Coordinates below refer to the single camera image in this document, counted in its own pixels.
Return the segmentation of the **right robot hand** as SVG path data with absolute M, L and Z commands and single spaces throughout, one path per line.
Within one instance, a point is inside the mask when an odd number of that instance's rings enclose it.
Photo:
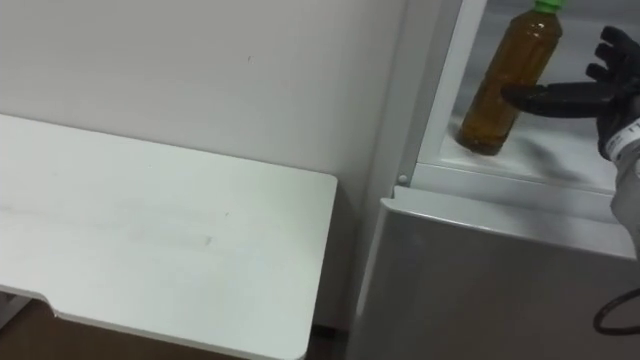
M 614 26 L 604 27 L 600 39 L 594 54 L 601 62 L 587 66 L 588 82 L 513 83 L 501 88 L 501 96 L 517 110 L 536 116 L 594 118 L 598 151 L 613 161 L 607 143 L 639 118 L 639 44 Z

